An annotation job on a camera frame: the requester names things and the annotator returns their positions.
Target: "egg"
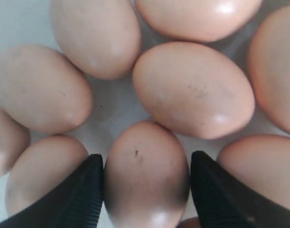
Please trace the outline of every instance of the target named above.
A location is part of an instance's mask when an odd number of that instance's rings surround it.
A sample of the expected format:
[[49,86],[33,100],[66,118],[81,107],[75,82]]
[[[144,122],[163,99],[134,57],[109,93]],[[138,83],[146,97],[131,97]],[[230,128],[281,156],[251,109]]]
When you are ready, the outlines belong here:
[[157,32],[172,38],[212,42],[246,24],[262,0],[135,0]]
[[170,42],[150,49],[136,63],[133,84],[153,118],[183,135],[220,138],[245,127],[254,112],[243,71],[199,44]]
[[200,228],[198,218],[190,218],[182,221],[177,228]]
[[29,144],[29,130],[0,107],[0,177],[10,171]]
[[132,69],[141,28],[129,0],[51,0],[50,17],[59,46],[82,71],[111,80]]
[[249,188],[290,209],[290,138],[243,138],[223,148],[217,161]]
[[27,44],[0,58],[0,104],[23,126],[57,134],[83,124],[93,99],[82,73],[63,54]]
[[104,200],[116,228],[174,228],[184,214],[189,170],[178,139],[152,121],[123,131],[105,166]]
[[8,215],[22,211],[48,194],[87,157],[84,146],[68,136],[51,136],[31,145],[9,175],[5,193]]
[[248,69],[259,106],[290,133],[290,6],[262,23],[250,46]]

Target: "eggshell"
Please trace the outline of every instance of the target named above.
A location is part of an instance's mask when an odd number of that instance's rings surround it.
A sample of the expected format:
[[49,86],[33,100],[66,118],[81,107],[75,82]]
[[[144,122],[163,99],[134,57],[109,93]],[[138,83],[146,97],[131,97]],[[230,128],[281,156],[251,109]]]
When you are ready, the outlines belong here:
[[215,139],[234,133],[254,111],[242,70],[199,44],[170,42],[147,51],[136,63],[133,84],[156,121],[188,136]]
[[151,121],[136,123],[114,143],[105,166],[104,200],[116,228],[174,228],[189,193],[178,139]]
[[52,136],[31,145],[10,172],[5,195],[8,215],[48,194],[87,157],[84,146],[68,136]]
[[132,69],[141,28],[129,0],[51,0],[50,17],[62,51],[87,74],[110,80]]
[[262,23],[249,50],[248,68],[258,104],[290,133],[290,6]]
[[93,99],[82,73],[63,54],[28,44],[0,58],[0,104],[20,124],[57,134],[83,124]]
[[249,188],[290,209],[290,138],[243,138],[226,146],[217,161]]
[[211,42],[246,24],[262,0],[135,0],[135,3],[157,32],[178,39]]
[[30,145],[30,132],[0,107],[0,177],[13,167]]
[[200,228],[198,218],[190,218],[182,221],[177,228]]

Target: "white surface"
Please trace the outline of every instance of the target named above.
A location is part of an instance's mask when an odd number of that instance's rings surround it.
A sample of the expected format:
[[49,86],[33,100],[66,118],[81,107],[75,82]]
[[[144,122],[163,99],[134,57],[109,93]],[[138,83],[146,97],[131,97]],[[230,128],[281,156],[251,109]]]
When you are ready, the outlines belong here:
[[[288,2],[290,1],[265,0],[260,14],[245,28],[234,36],[210,46],[226,53],[242,69],[245,69],[246,49],[257,25],[271,10]],[[38,43],[59,50],[50,28],[48,4],[49,0],[0,0],[0,53],[9,47],[22,43]],[[143,50],[167,40],[157,35],[143,22],[142,25],[144,27]],[[95,97],[94,111],[84,126],[69,135],[79,139],[89,153],[100,153],[106,159],[112,142],[121,131],[139,120],[149,118],[149,115],[139,103],[130,77],[111,82],[93,78],[90,78],[90,81]],[[274,127],[261,111],[257,110],[253,120],[244,130],[224,139],[204,141],[182,136],[179,136],[179,138],[186,149],[190,162],[191,153],[195,150],[204,150],[215,158],[225,144],[242,136],[256,133],[284,134]],[[32,141],[42,137],[44,135],[33,133]],[[7,217],[4,208],[6,179],[7,176],[0,179],[0,221]],[[190,198],[184,218],[194,217],[195,215],[196,211]],[[112,228],[104,207],[98,228]]]

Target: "brown egg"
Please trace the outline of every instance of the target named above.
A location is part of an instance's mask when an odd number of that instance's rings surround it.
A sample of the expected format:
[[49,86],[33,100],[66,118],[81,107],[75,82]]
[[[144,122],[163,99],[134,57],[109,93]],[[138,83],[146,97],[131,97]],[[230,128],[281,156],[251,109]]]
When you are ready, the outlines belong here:
[[190,218],[182,221],[177,228],[200,228],[198,218]]
[[290,133],[290,6],[263,22],[252,41],[248,66],[258,104]]
[[50,17],[59,46],[82,71],[110,80],[132,69],[141,28],[129,0],[52,0]]
[[30,132],[0,107],[0,177],[13,167],[30,145]]
[[31,145],[10,172],[5,195],[8,215],[45,196],[87,157],[84,146],[68,136],[52,136]]
[[220,138],[245,127],[254,111],[242,70],[199,44],[170,42],[147,51],[136,63],[133,84],[153,118],[184,135]]
[[290,138],[243,138],[226,146],[217,160],[249,188],[290,209]]
[[63,54],[28,44],[0,58],[0,104],[20,124],[56,134],[83,124],[93,99],[88,82]]
[[225,38],[250,20],[262,0],[135,0],[157,32],[203,42]]
[[107,159],[104,191],[116,228],[174,228],[189,193],[188,164],[178,139],[151,121],[123,131]]

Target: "black plastic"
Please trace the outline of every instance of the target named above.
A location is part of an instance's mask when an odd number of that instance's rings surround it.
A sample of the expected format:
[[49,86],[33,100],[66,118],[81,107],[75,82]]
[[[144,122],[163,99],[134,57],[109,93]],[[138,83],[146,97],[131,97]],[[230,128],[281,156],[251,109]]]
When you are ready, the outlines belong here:
[[103,159],[90,155],[38,202],[0,228],[96,228],[103,204]]
[[290,210],[243,185],[204,152],[192,155],[191,191],[202,228],[290,228]]

